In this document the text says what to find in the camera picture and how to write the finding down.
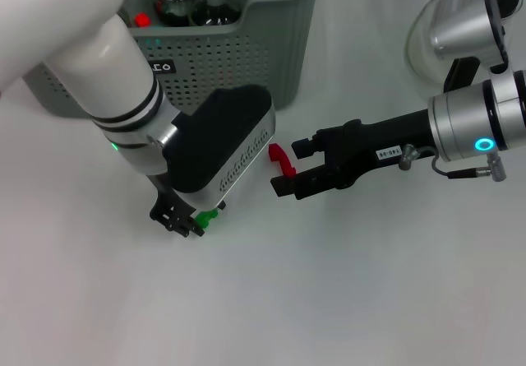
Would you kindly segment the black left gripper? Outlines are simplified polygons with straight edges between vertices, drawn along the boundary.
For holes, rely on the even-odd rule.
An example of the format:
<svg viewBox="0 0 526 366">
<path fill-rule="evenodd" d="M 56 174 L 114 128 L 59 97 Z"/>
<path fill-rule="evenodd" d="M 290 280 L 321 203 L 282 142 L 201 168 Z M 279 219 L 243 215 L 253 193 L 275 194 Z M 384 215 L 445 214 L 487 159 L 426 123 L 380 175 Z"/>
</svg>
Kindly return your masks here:
<svg viewBox="0 0 526 366">
<path fill-rule="evenodd" d="M 164 202 L 156 202 L 150 211 L 150 218 L 160 223 L 167 231 L 176 232 L 187 238 L 190 234 L 202 237 L 205 231 L 197 224 L 192 214 L 196 212 L 175 192 L 168 174 L 149 176 L 149 180 L 156 187 Z M 224 210 L 225 201 L 219 204 Z"/>
</svg>

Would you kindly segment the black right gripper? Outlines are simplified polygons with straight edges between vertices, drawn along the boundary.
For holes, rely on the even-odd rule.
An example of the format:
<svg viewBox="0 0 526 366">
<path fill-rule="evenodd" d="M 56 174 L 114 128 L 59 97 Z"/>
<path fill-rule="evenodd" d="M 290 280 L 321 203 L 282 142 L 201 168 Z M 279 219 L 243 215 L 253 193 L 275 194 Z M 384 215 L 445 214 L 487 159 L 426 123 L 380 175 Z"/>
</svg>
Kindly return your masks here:
<svg viewBox="0 0 526 366">
<path fill-rule="evenodd" d="M 272 178 L 270 184 L 278 197 L 294 195 L 302 200 L 331 189 L 353 186 L 362 175 L 374 169 L 398 164 L 398 155 L 379 156 L 382 150 L 406 145 L 434 146 L 428 112 L 420 110 L 378 123 L 364 124 L 359 119 L 342 126 L 321 129 L 311 138 L 291 144 L 297 159 L 325 153 L 325 165 Z"/>
</svg>

